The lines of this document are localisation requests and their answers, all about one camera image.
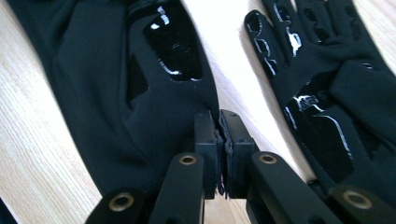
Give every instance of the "clamp jaw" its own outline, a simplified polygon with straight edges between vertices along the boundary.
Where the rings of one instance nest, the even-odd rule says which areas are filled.
[[[252,223],[396,219],[396,210],[374,192],[337,185],[323,193],[315,183],[305,184],[280,156],[259,151],[233,112],[221,110],[218,125],[210,111],[197,114],[194,121],[194,147],[172,159],[158,193],[147,197],[137,189],[117,189],[99,202],[87,224],[203,223],[204,202],[214,199],[216,189],[231,199],[247,199]]]

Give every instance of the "black glove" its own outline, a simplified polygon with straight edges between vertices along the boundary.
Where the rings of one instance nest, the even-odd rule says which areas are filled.
[[[396,78],[350,0],[263,0],[247,33],[327,192],[367,189],[396,207]]]
[[[177,0],[8,0],[96,186],[155,191],[193,138],[219,117],[215,83]]]

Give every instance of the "wrinkled fabric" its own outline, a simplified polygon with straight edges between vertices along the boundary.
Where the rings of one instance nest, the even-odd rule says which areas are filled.
[[[192,150],[184,146],[193,137],[194,115],[210,109],[219,116],[208,62],[178,1],[8,2],[102,194],[156,190],[173,156]],[[147,29],[167,35],[150,39]],[[179,74],[164,64],[179,58],[188,62]],[[198,77],[184,78],[196,70],[191,67],[200,69]]]

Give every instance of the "wooden table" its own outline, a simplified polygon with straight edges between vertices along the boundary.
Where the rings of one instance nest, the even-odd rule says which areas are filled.
[[[238,113],[261,150],[274,151],[303,180],[314,178],[283,119],[243,29],[260,1],[184,0],[211,64],[220,107]],[[355,1],[396,72],[396,3]],[[20,223],[82,223],[101,196],[78,155],[42,65],[0,0],[0,197]],[[244,201],[205,203],[205,223],[249,223]]]

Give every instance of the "brass grommet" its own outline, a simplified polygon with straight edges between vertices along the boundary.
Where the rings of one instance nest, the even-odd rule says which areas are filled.
[[[353,190],[345,191],[343,193],[343,198],[347,203],[359,209],[370,209],[373,207],[373,203],[370,201],[370,199]]]
[[[180,161],[180,163],[183,165],[192,165],[197,162],[197,159],[193,156],[187,155],[187,156],[180,158],[180,160],[178,160],[178,161]]]
[[[114,212],[122,212],[123,210],[131,207],[134,203],[134,196],[128,192],[123,192],[114,197],[108,207]]]
[[[267,164],[274,164],[277,162],[277,159],[270,154],[264,154],[260,156],[260,161],[267,163]]]

